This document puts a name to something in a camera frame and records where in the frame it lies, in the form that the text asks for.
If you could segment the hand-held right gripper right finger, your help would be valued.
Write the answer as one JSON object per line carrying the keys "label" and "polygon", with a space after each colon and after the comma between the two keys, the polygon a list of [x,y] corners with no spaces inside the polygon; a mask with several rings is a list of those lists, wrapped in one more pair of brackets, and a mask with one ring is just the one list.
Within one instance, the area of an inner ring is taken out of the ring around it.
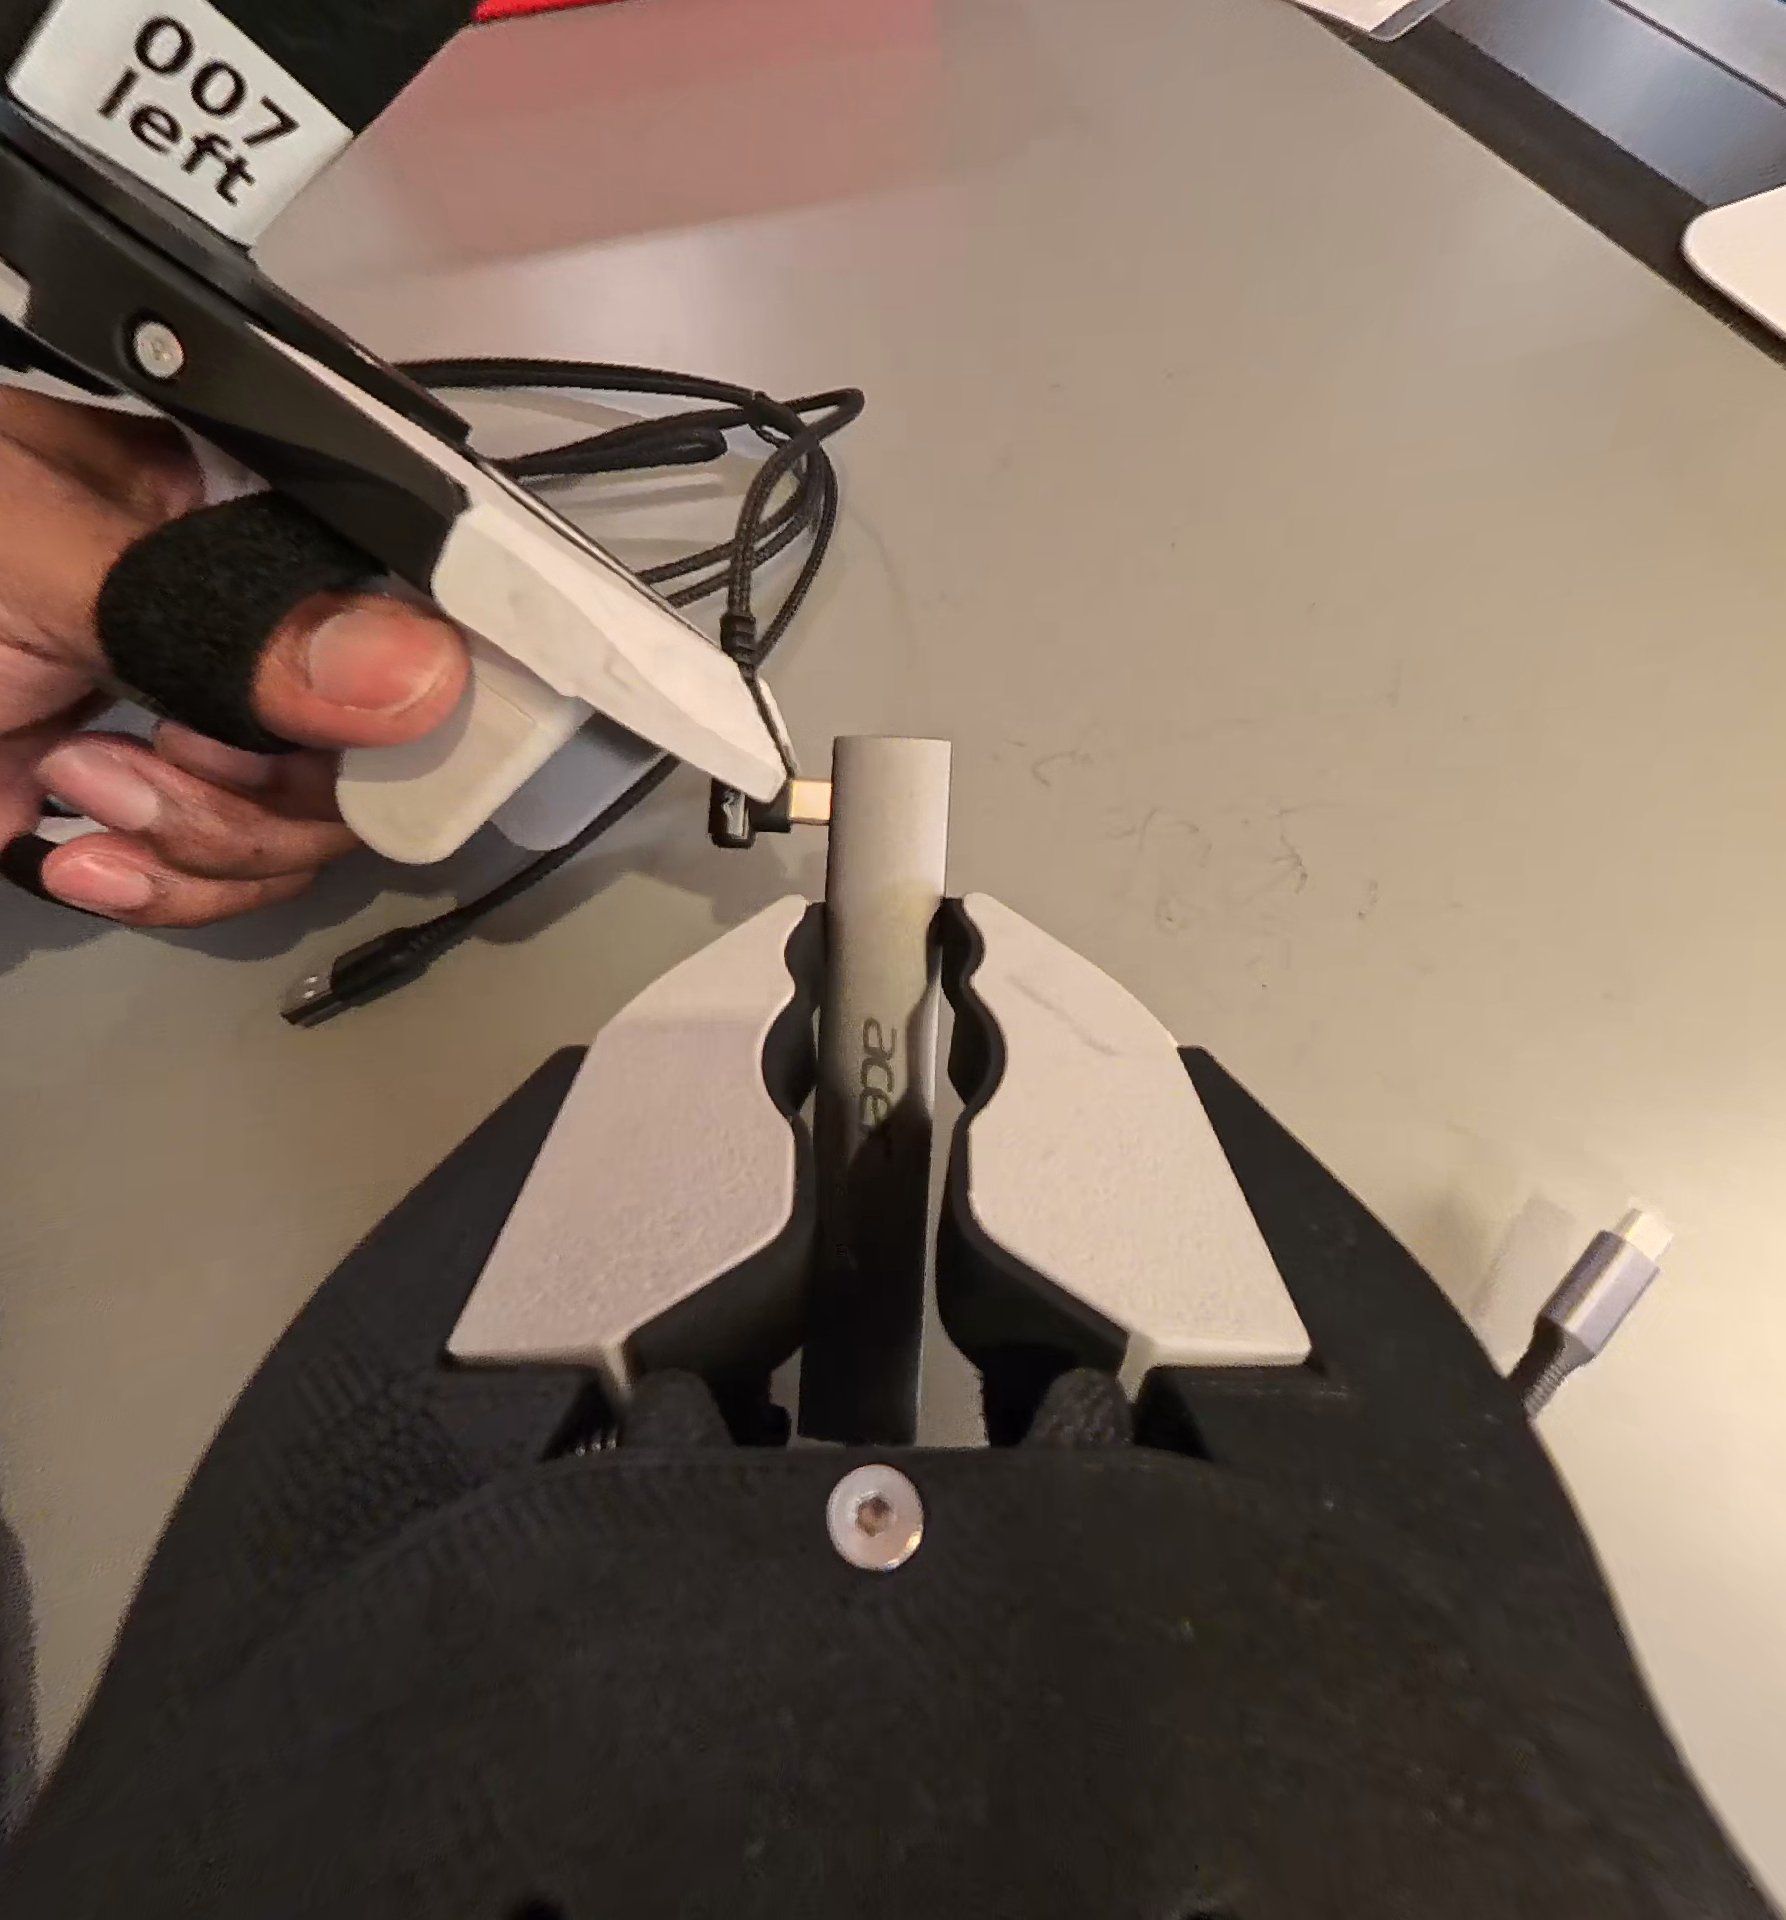
{"label": "hand-held right gripper right finger", "polygon": [[945,1331],[986,1378],[1293,1369],[1313,1337],[1168,1028],[991,895],[939,915]]}

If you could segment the person's left hand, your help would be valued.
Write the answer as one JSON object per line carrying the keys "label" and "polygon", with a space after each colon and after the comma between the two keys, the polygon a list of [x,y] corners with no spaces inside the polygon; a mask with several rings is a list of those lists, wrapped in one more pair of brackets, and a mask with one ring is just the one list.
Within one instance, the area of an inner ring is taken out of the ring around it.
{"label": "person's left hand", "polygon": [[147,533],[197,509],[202,467],[162,421],[0,387],[0,854],[55,798],[98,825],[42,863],[42,891],[142,928],[220,925],[301,897],[354,852],[336,761],[435,733],[472,681],[444,619],[392,595],[319,595],[269,638],[254,755],[161,723],[91,733],[112,691],[94,606]]}

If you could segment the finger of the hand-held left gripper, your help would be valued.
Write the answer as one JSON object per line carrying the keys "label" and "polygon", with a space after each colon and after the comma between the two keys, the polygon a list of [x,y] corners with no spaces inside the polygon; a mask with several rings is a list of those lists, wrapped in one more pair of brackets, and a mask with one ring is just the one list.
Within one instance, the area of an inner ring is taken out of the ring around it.
{"label": "finger of the hand-held left gripper", "polygon": [[737,661],[621,565],[512,487],[473,484],[432,599],[554,693],[756,801],[786,759]]}

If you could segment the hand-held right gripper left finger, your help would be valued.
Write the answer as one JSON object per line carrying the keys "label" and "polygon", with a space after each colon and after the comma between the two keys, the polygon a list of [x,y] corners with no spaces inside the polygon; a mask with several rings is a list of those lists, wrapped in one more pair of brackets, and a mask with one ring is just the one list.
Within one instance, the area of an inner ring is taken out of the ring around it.
{"label": "hand-held right gripper left finger", "polygon": [[575,1072],[452,1331],[466,1365],[768,1378],[817,1243],[822,909],[786,895],[641,990]]}

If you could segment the braided hub cable silver plug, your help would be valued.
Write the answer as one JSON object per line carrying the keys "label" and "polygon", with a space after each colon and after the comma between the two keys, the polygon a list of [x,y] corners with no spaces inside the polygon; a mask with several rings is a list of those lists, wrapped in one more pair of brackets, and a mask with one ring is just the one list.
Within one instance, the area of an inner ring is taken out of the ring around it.
{"label": "braided hub cable silver plug", "polygon": [[1622,1331],[1659,1278],[1672,1241],[1672,1226],[1648,1211],[1630,1211],[1590,1239],[1538,1312],[1529,1342],[1506,1377],[1529,1423]]}

